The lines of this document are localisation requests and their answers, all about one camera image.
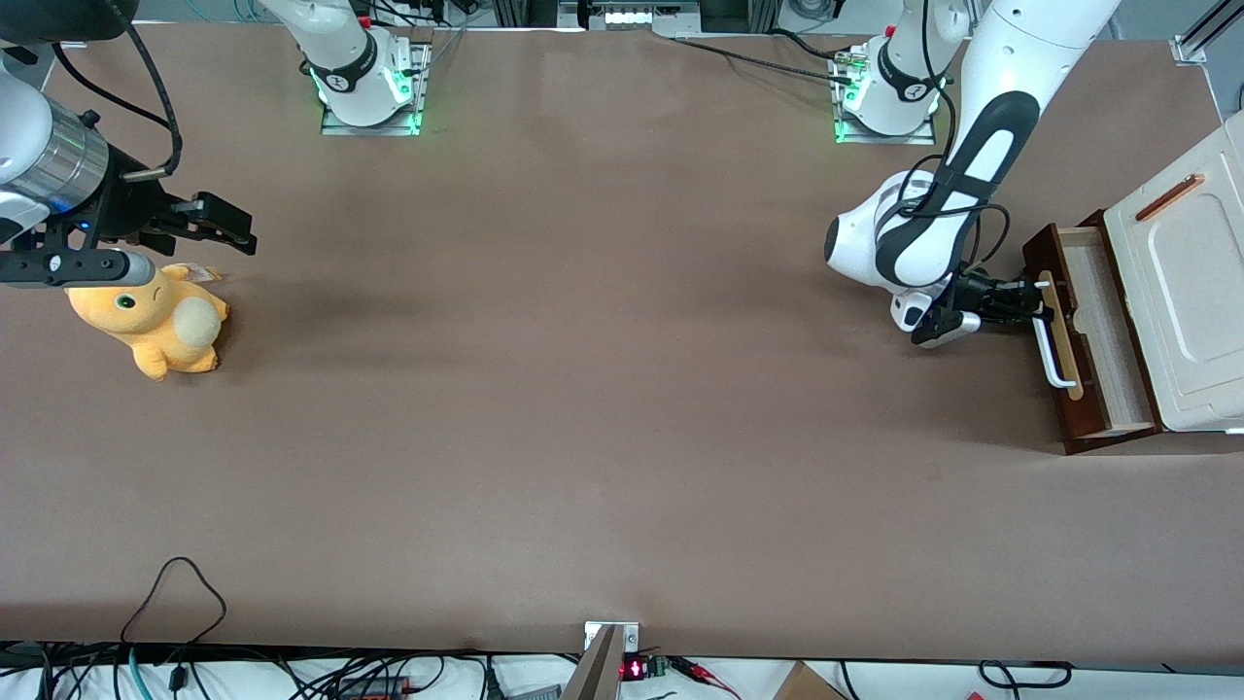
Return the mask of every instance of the table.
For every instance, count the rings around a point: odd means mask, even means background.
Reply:
[[[1244,652],[1238,458],[1060,458],[1028,334],[911,346],[821,245],[928,149],[835,144],[824,86],[643,32],[471,32],[423,136],[327,138],[281,29],[142,32],[187,140],[168,187],[250,210],[259,255],[182,242],[235,316],[218,373],[162,385],[60,291],[0,291],[4,637],[114,639],[187,555],[229,601],[215,642],[565,652],[613,618],[684,654]],[[77,62],[158,107],[123,40]],[[999,191],[995,271],[1215,126],[1164,44],[1093,46]],[[213,612],[180,571],[134,633]]]

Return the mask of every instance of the red cable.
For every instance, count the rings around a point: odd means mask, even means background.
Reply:
[[[704,666],[702,666],[699,664],[695,664],[694,666],[692,666],[692,675],[694,675],[695,678],[698,678],[698,679],[703,680],[704,683],[712,685],[713,688],[717,688],[719,690],[724,690],[724,691],[729,693],[730,695],[734,695],[734,700],[743,700],[743,698],[739,696],[739,694],[735,693],[733,688],[730,688],[729,685],[726,685],[725,681],[723,681],[722,679],[717,678],[713,674],[713,671],[705,669]]]

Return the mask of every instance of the yellow plush toy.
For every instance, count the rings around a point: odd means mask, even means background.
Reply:
[[[229,305],[187,277],[215,270],[167,265],[142,286],[75,286],[66,288],[82,320],[129,344],[134,364],[163,382],[168,371],[209,373],[216,369],[211,346]]]

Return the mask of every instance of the teal cable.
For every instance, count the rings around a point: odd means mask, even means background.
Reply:
[[[194,4],[194,0],[185,0],[185,4],[189,5],[192,10],[194,10],[195,15],[199,15],[199,19],[209,22],[211,21],[211,17],[204,15],[203,10],[200,10],[199,6]]]
[[[134,649],[129,649],[129,675],[134,676],[134,685],[138,686],[138,694],[143,696],[143,700],[154,700],[152,698],[151,690],[147,690],[147,684],[143,683],[142,674],[138,673],[138,659],[134,658]]]

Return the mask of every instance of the wooden drawer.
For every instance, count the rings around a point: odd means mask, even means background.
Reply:
[[[1059,372],[1076,382],[1054,389],[1067,455],[1164,431],[1102,211],[1079,226],[1045,226],[1024,244],[1024,274],[1046,279],[1046,306]]]

